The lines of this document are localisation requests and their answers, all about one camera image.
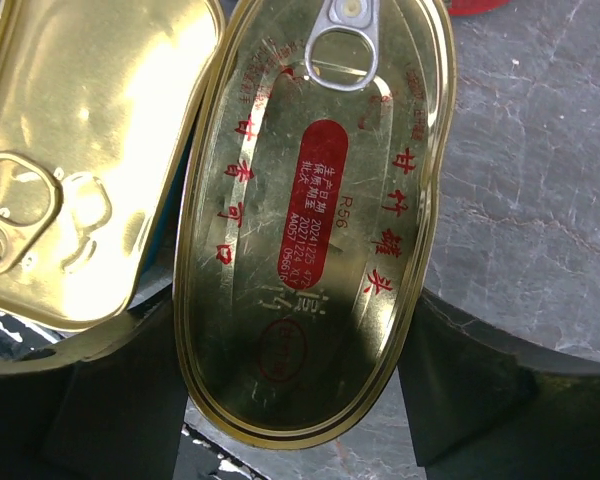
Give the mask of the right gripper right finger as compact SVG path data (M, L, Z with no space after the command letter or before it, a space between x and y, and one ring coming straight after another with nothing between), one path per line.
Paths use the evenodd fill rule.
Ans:
M423 292L398 373L430 479L600 479L600 362Z

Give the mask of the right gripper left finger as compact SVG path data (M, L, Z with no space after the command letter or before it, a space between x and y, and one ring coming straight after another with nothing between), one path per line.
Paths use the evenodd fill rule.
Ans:
M0 479L170 479L186 402L164 289L0 360Z

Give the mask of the gold oval fish tin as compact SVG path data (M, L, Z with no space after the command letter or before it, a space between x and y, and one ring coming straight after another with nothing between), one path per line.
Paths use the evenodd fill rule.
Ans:
M176 345L199 411L258 448L354 426L422 291L455 103L441 1L241 1L191 152Z

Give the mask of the oval red fish tin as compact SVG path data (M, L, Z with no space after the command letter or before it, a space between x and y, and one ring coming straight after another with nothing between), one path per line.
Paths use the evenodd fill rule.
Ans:
M509 0L444 0L451 16L472 16L505 6Z

